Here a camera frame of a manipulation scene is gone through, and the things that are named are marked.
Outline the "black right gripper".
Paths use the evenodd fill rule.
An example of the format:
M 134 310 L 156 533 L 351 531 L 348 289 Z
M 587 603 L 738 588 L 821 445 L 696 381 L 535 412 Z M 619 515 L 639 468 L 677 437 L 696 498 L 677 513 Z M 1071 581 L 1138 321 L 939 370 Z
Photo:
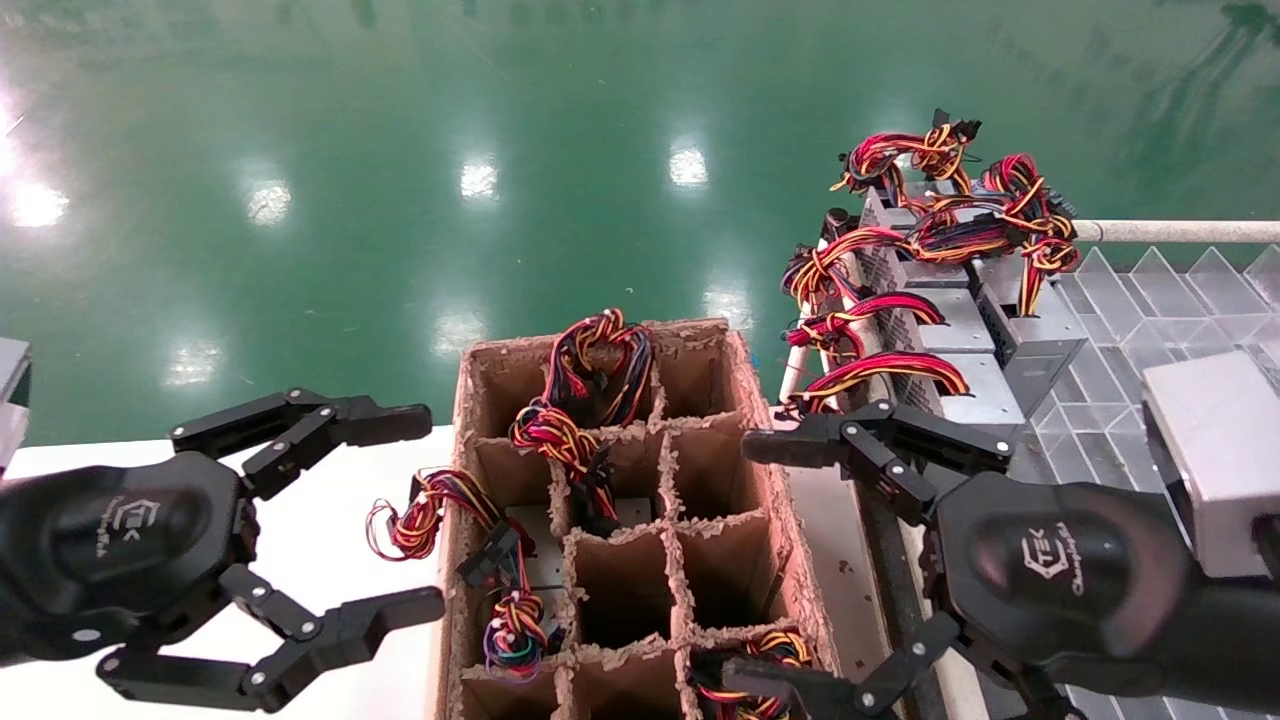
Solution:
M 941 603 L 861 684 L 748 659 L 727 689 L 787 701 L 806 719 L 901 719 L 893 706 L 946 651 L 1015 684 L 1027 711 L 1084 719 L 1052 682 L 1120 696 L 1199 694 L 1187 610 L 1203 578 L 1170 502 L 1096 483 L 1007 474 L 1010 442 L 919 407 L 874 401 L 791 429 L 750 429 L 746 460 L 838 466 L 911 527 L 934 527 Z

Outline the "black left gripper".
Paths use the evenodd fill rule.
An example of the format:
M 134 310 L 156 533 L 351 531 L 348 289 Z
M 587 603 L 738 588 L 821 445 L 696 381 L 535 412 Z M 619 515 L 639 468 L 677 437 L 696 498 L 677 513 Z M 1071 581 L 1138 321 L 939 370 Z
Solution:
M 257 539 L 248 497 L 274 498 L 342 445 L 390 445 L 431 430 L 424 404 L 383 407 L 367 395 L 293 388 L 180 423 L 169 437 L 182 454 L 163 462 L 3 482 L 3 665 L 174 644 L 232 598 L 282 641 L 256 664 L 125 646 L 97 675 L 125 700 L 283 710 L 324 673 L 371 661 L 389 633 L 440 620 L 445 601 L 425 585 L 312 615 L 247 569 Z M 242 479 L 215 461 L 257 446 Z

